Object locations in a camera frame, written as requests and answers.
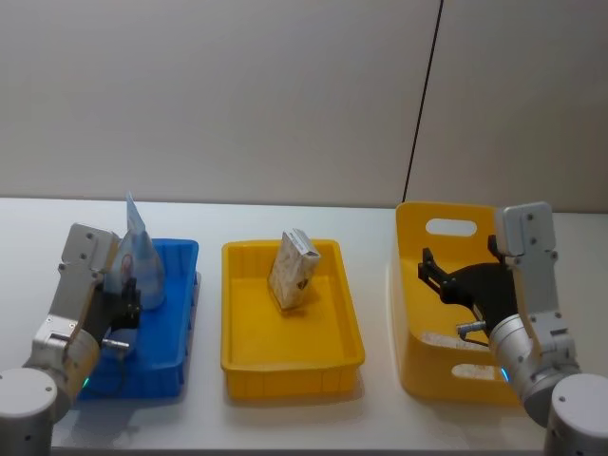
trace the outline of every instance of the blue tray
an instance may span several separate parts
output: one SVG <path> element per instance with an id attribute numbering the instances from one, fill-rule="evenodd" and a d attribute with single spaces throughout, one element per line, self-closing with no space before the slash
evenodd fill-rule
<path id="1" fill-rule="evenodd" d="M 164 266 L 165 300 L 158 309 L 142 312 L 136 348 L 122 363 L 115 356 L 102 353 L 85 382 L 81 399 L 180 395 L 192 311 L 197 304 L 194 290 L 199 245 L 194 240 L 180 239 L 153 242 Z"/>

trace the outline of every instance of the white wall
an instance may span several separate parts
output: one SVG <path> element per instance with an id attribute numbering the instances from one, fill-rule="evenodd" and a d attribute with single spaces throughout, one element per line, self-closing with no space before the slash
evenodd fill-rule
<path id="1" fill-rule="evenodd" d="M 0 195 L 393 205 L 437 10 L 4 0 Z"/>
<path id="2" fill-rule="evenodd" d="M 608 211 L 608 2 L 449 0 L 408 200 Z"/>

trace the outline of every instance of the cylindrical robot base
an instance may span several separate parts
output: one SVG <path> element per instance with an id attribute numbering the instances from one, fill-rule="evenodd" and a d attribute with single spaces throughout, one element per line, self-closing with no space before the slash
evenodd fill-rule
<path id="1" fill-rule="evenodd" d="M 57 388 L 44 372 L 30 368 L 0 372 L 0 454 L 50 454 Z"/>
<path id="2" fill-rule="evenodd" d="M 553 389 L 544 452 L 550 456 L 608 454 L 608 379 L 571 375 Z"/>

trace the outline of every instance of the basket handle hole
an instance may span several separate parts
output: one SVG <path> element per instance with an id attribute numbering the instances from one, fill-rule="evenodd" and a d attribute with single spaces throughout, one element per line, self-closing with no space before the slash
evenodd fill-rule
<path id="1" fill-rule="evenodd" d="M 477 223 L 453 218 L 432 218 L 427 222 L 427 232 L 439 236 L 470 238 L 477 232 Z"/>
<path id="2" fill-rule="evenodd" d="M 457 364 L 452 368 L 452 375 L 458 378 L 469 378 L 472 380 L 497 380 L 495 366 L 484 366 L 479 364 Z"/>

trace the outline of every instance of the yellow tray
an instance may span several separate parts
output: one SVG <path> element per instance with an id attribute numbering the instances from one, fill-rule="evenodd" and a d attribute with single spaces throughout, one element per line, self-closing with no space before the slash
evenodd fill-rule
<path id="1" fill-rule="evenodd" d="M 470 220 L 477 229 L 468 237 L 433 235 L 427 231 L 432 219 Z M 437 264 L 448 273 L 470 264 L 495 262 L 496 258 L 487 250 L 487 237 L 494 233 L 494 208 L 406 202 L 397 207 L 396 226 L 391 301 L 403 388 L 428 399 L 518 404 L 489 350 L 465 348 L 466 344 L 459 339 L 456 326 L 473 321 L 471 311 L 463 306 L 444 304 L 418 278 L 418 263 L 424 247 L 430 248 Z M 469 337 L 487 342 L 482 332 Z"/>
<path id="2" fill-rule="evenodd" d="M 321 254 L 306 302 L 282 312 L 268 286 L 280 241 L 222 249 L 221 367 L 234 399 L 348 392 L 365 353 L 340 247 Z"/>

